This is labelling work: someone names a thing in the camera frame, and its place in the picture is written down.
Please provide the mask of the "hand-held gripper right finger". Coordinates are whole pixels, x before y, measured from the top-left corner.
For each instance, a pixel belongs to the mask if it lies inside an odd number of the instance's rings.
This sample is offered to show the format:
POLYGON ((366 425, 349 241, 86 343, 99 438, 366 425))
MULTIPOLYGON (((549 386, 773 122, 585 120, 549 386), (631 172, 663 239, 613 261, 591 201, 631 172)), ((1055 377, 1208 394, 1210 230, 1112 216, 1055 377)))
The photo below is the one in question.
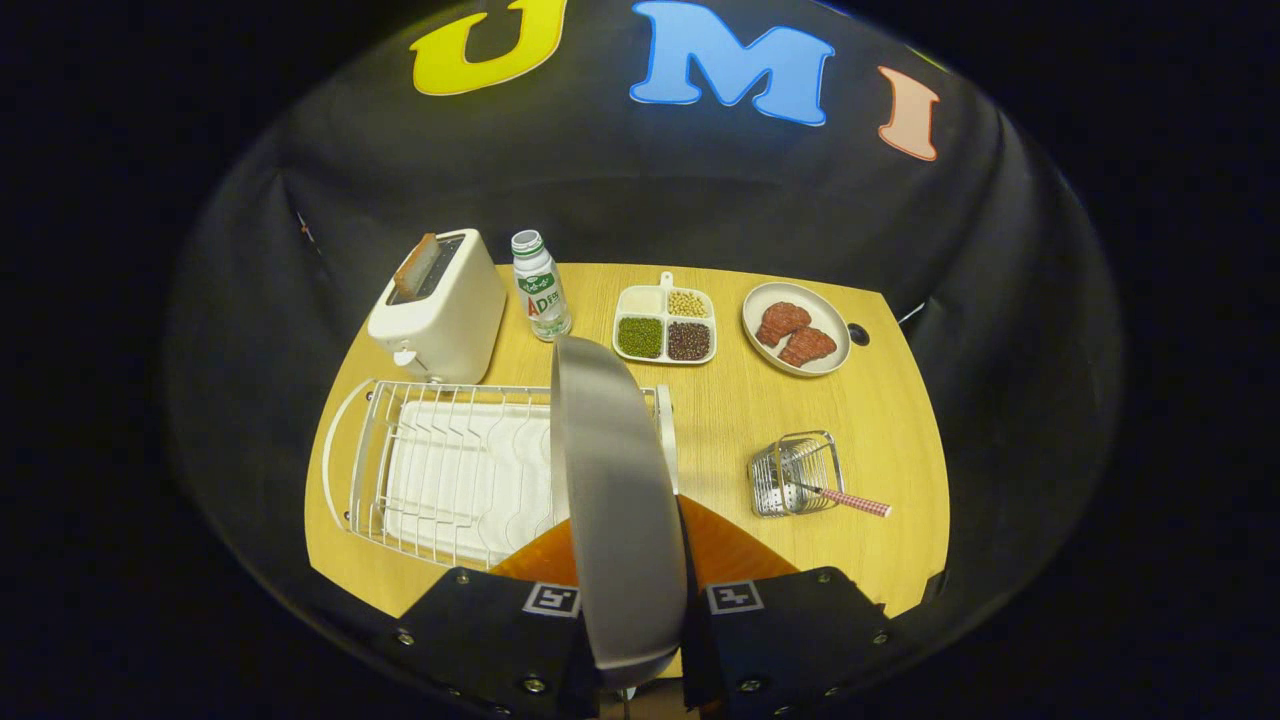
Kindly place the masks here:
POLYGON ((684 705, 699 717, 806 717, 867 684, 896 632, 837 568, 801 571, 678 498, 690 583, 684 705))

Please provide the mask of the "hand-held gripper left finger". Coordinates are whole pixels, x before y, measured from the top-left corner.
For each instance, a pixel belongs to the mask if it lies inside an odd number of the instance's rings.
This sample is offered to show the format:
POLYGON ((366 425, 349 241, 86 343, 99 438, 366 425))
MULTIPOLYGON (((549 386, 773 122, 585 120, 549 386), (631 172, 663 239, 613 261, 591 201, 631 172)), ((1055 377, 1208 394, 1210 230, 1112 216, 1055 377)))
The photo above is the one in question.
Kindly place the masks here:
POLYGON ((570 523, 490 571, 445 571, 396 619, 396 666, 486 717, 595 717, 570 523))

